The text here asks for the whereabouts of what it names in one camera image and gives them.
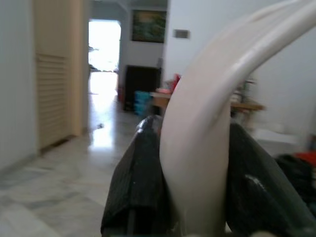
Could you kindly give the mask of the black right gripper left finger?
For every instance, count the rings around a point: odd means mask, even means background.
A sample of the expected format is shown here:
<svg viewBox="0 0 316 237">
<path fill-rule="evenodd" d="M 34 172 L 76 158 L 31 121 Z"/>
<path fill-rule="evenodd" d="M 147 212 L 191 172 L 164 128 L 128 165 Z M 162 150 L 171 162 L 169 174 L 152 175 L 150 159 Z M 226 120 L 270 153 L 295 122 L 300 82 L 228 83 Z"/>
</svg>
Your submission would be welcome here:
<svg viewBox="0 0 316 237">
<path fill-rule="evenodd" d="M 104 237 L 165 237 L 170 208 L 159 160 L 162 118 L 148 116 L 136 127 L 116 165 L 100 232 Z"/>
</svg>

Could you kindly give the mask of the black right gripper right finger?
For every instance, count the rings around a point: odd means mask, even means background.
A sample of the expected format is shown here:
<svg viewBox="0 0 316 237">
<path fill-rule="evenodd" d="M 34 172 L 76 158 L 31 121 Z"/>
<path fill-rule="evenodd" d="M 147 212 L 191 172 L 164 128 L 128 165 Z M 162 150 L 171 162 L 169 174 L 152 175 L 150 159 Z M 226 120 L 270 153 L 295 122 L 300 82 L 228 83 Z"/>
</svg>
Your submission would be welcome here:
<svg viewBox="0 0 316 237">
<path fill-rule="evenodd" d="M 237 123 L 231 123 L 226 222 L 244 237 L 314 237 L 316 219 L 271 157 Z"/>
</svg>

